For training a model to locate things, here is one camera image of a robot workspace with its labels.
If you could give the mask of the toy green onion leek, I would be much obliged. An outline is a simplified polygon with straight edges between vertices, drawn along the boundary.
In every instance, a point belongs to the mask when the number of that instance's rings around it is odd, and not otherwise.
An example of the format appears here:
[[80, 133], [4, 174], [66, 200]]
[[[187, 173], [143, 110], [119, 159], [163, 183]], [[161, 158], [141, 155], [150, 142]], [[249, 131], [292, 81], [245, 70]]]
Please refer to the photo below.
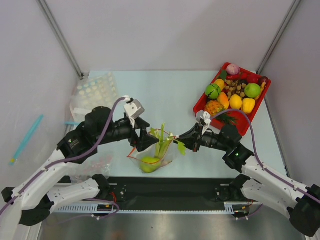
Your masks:
[[172, 132], [165, 131], [165, 123], [162, 123], [160, 128], [151, 128], [150, 134], [153, 137], [156, 137], [159, 141], [155, 144], [155, 152], [153, 158], [156, 159], [156, 163], [163, 162], [165, 157], [168, 155], [168, 152], [172, 145], [177, 145], [177, 151], [182, 155], [186, 155], [186, 146], [180, 140], [178, 136], [174, 135]]

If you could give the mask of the green toy pear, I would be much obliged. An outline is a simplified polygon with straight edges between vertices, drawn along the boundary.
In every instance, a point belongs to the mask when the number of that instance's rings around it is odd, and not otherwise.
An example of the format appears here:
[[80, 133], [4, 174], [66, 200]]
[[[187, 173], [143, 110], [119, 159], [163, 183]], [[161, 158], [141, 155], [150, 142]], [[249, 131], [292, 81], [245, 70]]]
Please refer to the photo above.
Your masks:
[[155, 172], [158, 168], [160, 168], [161, 164], [162, 162], [159, 158], [145, 156], [140, 161], [140, 169], [144, 173], [149, 174]]

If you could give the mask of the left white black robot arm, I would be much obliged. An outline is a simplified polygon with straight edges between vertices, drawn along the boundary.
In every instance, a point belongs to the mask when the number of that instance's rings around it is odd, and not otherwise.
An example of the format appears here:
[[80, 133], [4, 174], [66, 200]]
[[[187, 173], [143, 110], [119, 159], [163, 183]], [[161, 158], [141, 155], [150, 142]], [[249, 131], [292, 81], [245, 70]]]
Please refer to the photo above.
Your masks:
[[32, 177], [19, 187], [6, 187], [2, 191], [6, 204], [0, 211], [4, 215], [1, 230], [17, 225], [34, 226], [45, 220], [61, 203], [109, 197], [109, 183], [101, 174], [94, 175], [81, 186], [74, 185], [66, 195], [51, 193], [50, 190], [62, 177], [97, 154], [100, 145], [128, 140], [131, 147], [142, 152], [159, 142], [147, 132], [150, 124], [140, 117], [145, 109], [136, 101], [124, 105], [124, 117], [118, 121], [113, 121], [114, 110], [105, 106], [94, 108], [75, 130], [58, 143], [49, 159]]

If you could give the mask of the clear bag with orange zipper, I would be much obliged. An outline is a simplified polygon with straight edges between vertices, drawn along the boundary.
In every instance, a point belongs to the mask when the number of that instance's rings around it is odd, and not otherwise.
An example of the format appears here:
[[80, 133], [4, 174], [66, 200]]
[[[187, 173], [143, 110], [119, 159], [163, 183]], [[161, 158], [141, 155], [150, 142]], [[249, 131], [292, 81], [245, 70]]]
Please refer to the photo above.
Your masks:
[[[127, 158], [130, 159], [140, 169], [141, 159], [143, 157], [147, 157], [147, 156], [154, 157], [154, 153], [155, 153], [155, 144], [150, 146], [149, 148], [147, 148], [146, 150], [144, 150], [142, 152], [138, 152], [138, 150], [136, 148], [133, 148], [132, 151], [128, 154]], [[168, 155], [164, 158], [164, 161], [161, 162], [160, 168], [171, 164], [178, 157], [178, 154], [179, 154], [179, 152], [177, 150], [177, 145], [173, 144], [171, 146], [170, 150], [168, 151]]]

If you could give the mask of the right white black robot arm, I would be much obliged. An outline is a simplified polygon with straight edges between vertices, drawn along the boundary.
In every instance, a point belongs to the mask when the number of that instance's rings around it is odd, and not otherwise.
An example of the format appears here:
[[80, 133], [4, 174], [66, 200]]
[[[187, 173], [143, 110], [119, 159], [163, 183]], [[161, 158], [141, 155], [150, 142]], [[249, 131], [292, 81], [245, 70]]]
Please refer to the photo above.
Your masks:
[[257, 154], [241, 144], [242, 136], [233, 125], [225, 125], [220, 133], [203, 130], [196, 123], [177, 139], [197, 152], [200, 147], [225, 152], [224, 162], [240, 174], [232, 182], [231, 196], [257, 201], [285, 216], [301, 234], [314, 237], [320, 228], [320, 188], [306, 186], [257, 160]]

